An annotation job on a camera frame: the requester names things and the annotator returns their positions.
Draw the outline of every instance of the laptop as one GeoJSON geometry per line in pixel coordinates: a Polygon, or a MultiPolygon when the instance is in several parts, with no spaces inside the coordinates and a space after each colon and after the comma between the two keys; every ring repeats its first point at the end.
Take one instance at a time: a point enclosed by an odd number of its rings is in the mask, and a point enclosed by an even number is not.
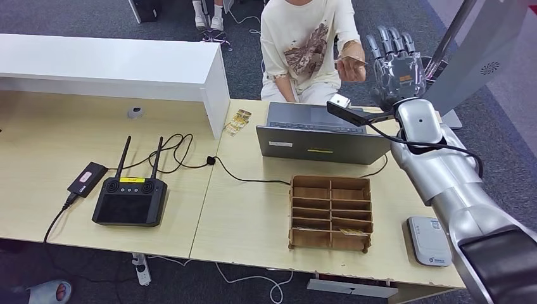
{"type": "Polygon", "coordinates": [[[272,102],[267,124],[256,130],[262,155],[270,157],[370,165],[390,149],[389,140],[314,104],[272,102]]]}

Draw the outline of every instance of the printed graphic on shirt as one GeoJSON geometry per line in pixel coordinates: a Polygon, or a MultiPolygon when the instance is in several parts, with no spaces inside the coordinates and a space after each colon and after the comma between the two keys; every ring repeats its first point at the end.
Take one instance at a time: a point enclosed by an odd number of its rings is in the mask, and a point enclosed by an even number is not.
{"type": "Polygon", "coordinates": [[[328,26],[321,23],[304,46],[294,47],[284,53],[289,67],[299,76],[311,77],[319,71],[327,50],[327,38],[328,26]]]}

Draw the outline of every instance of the laptop keyboard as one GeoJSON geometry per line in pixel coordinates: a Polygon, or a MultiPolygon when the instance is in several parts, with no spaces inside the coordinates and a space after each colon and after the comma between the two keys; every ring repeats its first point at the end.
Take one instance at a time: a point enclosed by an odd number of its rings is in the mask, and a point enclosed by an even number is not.
{"type": "Polygon", "coordinates": [[[335,127],[331,125],[306,125],[302,123],[293,124],[293,123],[285,123],[285,122],[271,122],[269,127],[365,134],[365,127],[347,128],[347,127],[335,127]]]}

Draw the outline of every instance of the laptop lid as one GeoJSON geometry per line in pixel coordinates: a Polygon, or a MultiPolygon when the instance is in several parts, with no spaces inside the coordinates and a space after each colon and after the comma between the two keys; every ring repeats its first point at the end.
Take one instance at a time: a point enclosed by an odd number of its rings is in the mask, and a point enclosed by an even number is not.
{"type": "Polygon", "coordinates": [[[263,156],[370,165],[390,149],[389,140],[371,134],[256,127],[263,156]]]}

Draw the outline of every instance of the white t-shirt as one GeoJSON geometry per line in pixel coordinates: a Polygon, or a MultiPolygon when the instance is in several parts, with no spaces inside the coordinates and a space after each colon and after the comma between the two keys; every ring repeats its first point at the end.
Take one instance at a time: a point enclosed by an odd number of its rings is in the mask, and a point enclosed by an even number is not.
{"type": "Polygon", "coordinates": [[[339,88],[336,35],[339,52],[348,41],[360,42],[351,0],[312,0],[302,6],[270,0],[261,15],[263,82],[289,75],[298,94],[316,82],[339,88]]]}

